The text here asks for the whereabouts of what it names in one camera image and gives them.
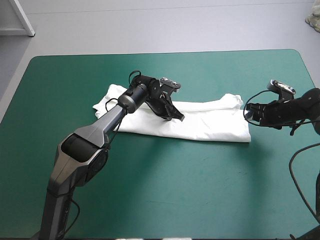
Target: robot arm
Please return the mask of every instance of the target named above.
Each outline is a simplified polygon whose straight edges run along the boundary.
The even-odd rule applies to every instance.
[[[146,102],[152,111],[168,121],[183,120],[171,101],[171,93],[179,83],[161,78],[134,76],[130,87],[119,98],[118,104],[91,125],[80,127],[58,146],[54,168],[47,186],[41,228],[32,239],[62,240],[75,187],[84,186],[106,164],[111,140],[109,133],[127,114],[134,113]]]
[[[259,122],[262,127],[281,129],[282,126],[299,126],[296,121],[311,120],[314,130],[320,134],[320,89],[313,88],[294,99],[296,91],[281,82],[271,80],[268,90],[279,95],[278,100],[268,104],[248,103],[247,120]]]

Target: white cloth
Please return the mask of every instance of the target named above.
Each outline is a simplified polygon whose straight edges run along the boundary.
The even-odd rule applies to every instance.
[[[118,98],[126,89],[111,84],[107,94],[96,105],[95,116],[100,118],[106,111],[106,102]],[[111,109],[117,104],[112,100],[107,104]],[[173,105],[184,114],[181,122],[178,119],[167,121],[156,116],[146,103],[134,113],[122,120],[119,131],[153,135],[169,138],[180,138],[198,141],[244,142],[251,141],[248,123],[244,120],[243,105],[239,95],[225,94],[220,100],[209,102],[174,101]]]

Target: wire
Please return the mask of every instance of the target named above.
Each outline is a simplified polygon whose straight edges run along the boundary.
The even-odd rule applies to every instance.
[[[106,110],[107,112],[109,112],[109,110],[108,110],[108,108],[107,108],[107,104],[110,103],[112,100],[117,100],[117,101],[118,101],[117,98],[110,98],[108,101],[106,101],[106,103],[105,103],[105,110]]]
[[[131,81],[130,81],[130,78],[131,78],[131,76],[133,75],[133,74],[135,74],[135,73],[139,73],[139,76],[141,76],[141,71],[139,71],[139,70],[134,70],[132,73],[130,73],[129,74],[129,79],[128,79],[128,81],[129,81],[129,86],[131,87],[132,85],[131,85]]]
[[[116,130],[115,130],[115,132],[114,132],[114,134],[113,134],[110,142],[105,146],[105,149],[106,149],[106,150],[109,149],[112,141],[115,139],[115,136],[117,135],[117,133],[118,133],[118,131],[119,131],[119,128],[120,128],[120,125],[121,125],[121,123],[122,123],[123,117],[122,117],[121,120],[119,121],[118,127],[116,128]]]
[[[312,124],[312,123],[319,123],[320,120],[313,120],[313,121],[305,121],[305,122],[299,122],[299,123],[284,123],[284,124],[256,124],[250,120],[247,119],[246,117],[246,114],[245,114],[245,111],[246,111],[246,108],[247,108],[247,105],[249,103],[250,100],[252,100],[253,98],[259,96],[260,94],[262,93],[265,93],[265,92],[272,92],[271,90],[263,90],[259,93],[257,93],[256,95],[253,95],[252,97],[250,97],[248,99],[248,101],[246,101],[244,107],[243,107],[243,111],[242,111],[242,114],[243,114],[243,117],[244,117],[244,120],[246,120],[249,124],[251,125],[254,125],[254,126],[258,126],[258,127],[296,127],[298,128],[300,125],[305,125],[305,124]]]
[[[74,201],[72,198],[71,198],[71,202],[76,206],[76,208],[78,209],[78,212],[73,220],[73,222],[71,223],[71,225],[64,231],[64,234],[63,236],[66,235],[66,233],[71,229],[71,227],[75,224],[75,222],[77,221],[79,215],[80,215],[80,206],[78,203],[76,203],[76,201]]]
[[[296,151],[296,152],[293,154],[293,156],[291,157],[291,159],[290,159],[290,162],[289,162],[289,171],[290,171],[290,175],[291,175],[291,177],[292,177],[292,180],[293,180],[293,182],[294,182],[294,185],[295,185],[296,189],[298,190],[298,192],[299,192],[299,194],[300,194],[300,196],[301,196],[304,204],[305,204],[306,207],[309,209],[310,213],[313,215],[313,217],[315,218],[315,220],[320,224],[320,219],[317,217],[316,213],[312,210],[310,204],[309,204],[308,201],[306,200],[304,194],[302,193],[302,191],[301,191],[301,189],[300,189],[300,187],[299,187],[299,184],[298,184],[298,182],[297,182],[297,180],[296,180],[296,177],[295,177],[295,175],[294,175],[294,172],[293,172],[293,170],[292,170],[292,163],[293,163],[295,157],[296,157],[299,153],[301,153],[301,152],[303,152],[303,151],[305,151],[305,150],[311,149],[311,148],[313,148],[313,147],[319,146],[319,145],[320,145],[320,142],[319,142],[319,143],[316,143],[316,144],[313,144],[313,145],[306,146],[306,147],[301,148],[300,150]]]
[[[299,126],[301,126],[301,125],[320,122],[320,120],[313,120],[313,121],[306,121],[306,122],[304,122],[304,120],[302,120],[302,121],[300,121],[299,123],[269,124],[269,125],[263,125],[263,124],[260,125],[260,124],[256,124],[256,123],[251,122],[250,120],[247,119],[246,114],[245,114],[247,105],[248,105],[248,103],[249,103],[253,98],[255,98],[255,97],[257,97],[257,96],[259,96],[260,94],[265,93],[265,92],[272,92],[272,91],[270,91],[270,90],[261,91],[261,92],[257,93],[256,95],[250,97],[250,98],[248,99],[248,101],[246,101],[246,103],[245,103],[245,105],[244,105],[244,108],[243,108],[242,114],[243,114],[244,119],[245,119],[249,124],[252,124],[252,125],[258,126],[258,127],[286,127],[286,126],[293,127],[293,129],[292,129],[292,131],[291,131],[291,133],[290,133],[290,135],[291,135],[292,132],[293,132],[295,129],[297,129]],[[300,188],[300,186],[299,186],[299,184],[298,184],[298,182],[297,182],[297,180],[296,180],[296,177],[295,177],[295,175],[294,175],[294,172],[293,172],[293,170],[292,170],[292,163],[293,163],[295,157],[296,157],[299,153],[301,153],[301,152],[303,152],[303,151],[305,151],[305,150],[308,150],[308,149],[310,149],[310,148],[317,147],[317,146],[320,146],[320,142],[319,142],[319,143],[316,143],[316,144],[312,144],[312,145],[306,146],[306,147],[301,148],[300,150],[296,151],[296,152],[293,154],[293,156],[291,157],[290,161],[289,161],[289,171],[290,171],[290,175],[291,175],[291,177],[292,177],[292,180],[293,180],[293,182],[294,182],[294,185],[295,185],[297,191],[299,192],[299,194],[300,194],[300,196],[301,196],[304,204],[305,204],[306,207],[309,209],[309,211],[310,211],[310,213],[313,215],[314,219],[320,224],[320,218],[318,218],[318,216],[316,215],[316,213],[313,211],[313,209],[311,208],[310,204],[308,203],[307,199],[305,198],[304,194],[302,193],[302,190],[301,190],[301,188]]]

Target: green table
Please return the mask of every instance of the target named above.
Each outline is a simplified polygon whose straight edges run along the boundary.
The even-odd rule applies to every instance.
[[[314,87],[295,50],[39,56],[29,63],[0,125],[0,237],[28,238],[40,228],[57,144],[95,121],[92,105],[128,74],[169,77],[175,101],[244,100],[270,79]],[[267,103],[274,93],[257,99]],[[318,141],[311,125],[250,126],[251,143],[200,142],[119,133],[104,169],[76,189],[81,206],[68,238],[288,238],[316,226],[291,180],[288,162]],[[317,149],[294,170],[315,204]],[[75,216],[71,209],[69,222]]]

